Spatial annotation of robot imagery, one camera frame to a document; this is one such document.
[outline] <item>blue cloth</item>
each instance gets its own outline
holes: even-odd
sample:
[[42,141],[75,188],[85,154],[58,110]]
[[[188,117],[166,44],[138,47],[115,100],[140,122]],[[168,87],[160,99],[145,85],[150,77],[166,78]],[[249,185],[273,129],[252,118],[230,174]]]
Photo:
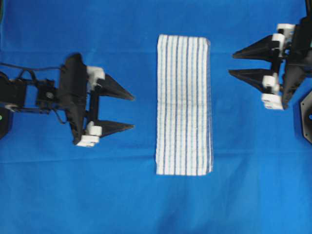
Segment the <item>blue cloth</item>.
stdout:
[[[136,96],[101,98],[100,117],[136,128],[85,149],[72,145],[69,126],[53,113],[16,114],[0,141],[0,233],[310,233],[312,146],[300,133],[298,101],[311,80],[288,110],[270,111],[256,89],[227,72],[269,67],[230,55],[304,15],[303,0],[5,0],[1,61],[44,67],[81,52],[85,64],[103,67]],[[156,175],[161,33],[211,41],[214,171],[207,176]]]

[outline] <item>black cable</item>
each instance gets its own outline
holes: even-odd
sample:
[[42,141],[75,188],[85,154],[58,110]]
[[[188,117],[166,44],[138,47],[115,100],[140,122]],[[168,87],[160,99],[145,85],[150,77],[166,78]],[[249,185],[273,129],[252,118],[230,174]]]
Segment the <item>black cable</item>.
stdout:
[[38,71],[38,72],[39,71],[47,71],[47,70],[61,70],[60,67],[31,68],[31,67],[17,66],[17,65],[13,65],[13,64],[4,63],[4,62],[0,62],[0,65],[6,66],[6,67],[12,67],[12,68],[19,68],[19,69],[26,70],[26,71]]
[[60,116],[59,116],[58,112],[56,111],[56,109],[52,109],[52,110],[53,110],[54,113],[57,115],[57,118],[58,118],[58,121],[60,122],[60,124],[65,124],[65,123],[67,123],[67,121],[64,122],[64,121],[60,118]]
[[24,74],[24,72],[28,72],[28,73],[30,74],[31,79],[33,80],[33,83],[34,83],[34,85],[36,86],[38,80],[37,80],[37,78],[36,78],[35,73],[34,73],[32,70],[22,70],[22,71],[20,72],[19,76],[17,77],[17,79],[20,79],[21,76]]

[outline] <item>robotic arm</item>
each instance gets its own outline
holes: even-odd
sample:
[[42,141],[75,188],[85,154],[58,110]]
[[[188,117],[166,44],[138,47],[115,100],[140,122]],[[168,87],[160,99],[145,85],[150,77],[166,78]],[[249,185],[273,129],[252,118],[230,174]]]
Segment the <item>robotic arm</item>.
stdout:
[[[278,24],[276,33],[233,54],[234,59],[258,59],[271,63],[270,69],[229,70],[232,76],[257,88],[268,109],[287,109],[302,81],[312,77],[311,6],[312,0],[306,0],[307,16],[299,24]],[[283,83],[280,84],[280,65],[283,62],[286,65]]]
[[[93,147],[101,137],[133,128],[132,124],[98,119],[100,96],[126,100],[133,100],[134,97],[111,76],[105,74],[102,68],[84,65],[80,54],[71,55],[59,68],[58,88],[54,87],[53,80],[36,79],[34,70],[40,69],[13,67],[22,69],[15,80],[9,80],[5,73],[0,72],[0,139],[10,130],[13,113],[22,112],[49,114],[52,110],[57,114],[57,110],[64,111],[74,137],[73,143],[83,147]],[[31,80],[22,78],[25,71],[30,73]],[[38,90],[37,108],[24,107],[28,85],[33,85]],[[87,93],[90,94],[88,111]]]

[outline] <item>screw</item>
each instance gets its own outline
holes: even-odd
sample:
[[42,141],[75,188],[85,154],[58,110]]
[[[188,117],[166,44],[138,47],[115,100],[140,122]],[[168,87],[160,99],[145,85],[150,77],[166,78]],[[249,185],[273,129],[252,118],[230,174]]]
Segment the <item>screw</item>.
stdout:
[[47,96],[47,98],[50,98],[50,99],[54,97],[54,95],[51,92],[47,92],[45,95]]

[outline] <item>folded towel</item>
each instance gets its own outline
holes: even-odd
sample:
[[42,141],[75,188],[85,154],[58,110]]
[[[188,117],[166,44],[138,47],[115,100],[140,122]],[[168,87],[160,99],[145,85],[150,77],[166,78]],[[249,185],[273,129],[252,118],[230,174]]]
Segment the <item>folded towel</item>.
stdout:
[[160,35],[157,54],[156,173],[205,175],[213,169],[210,42]]

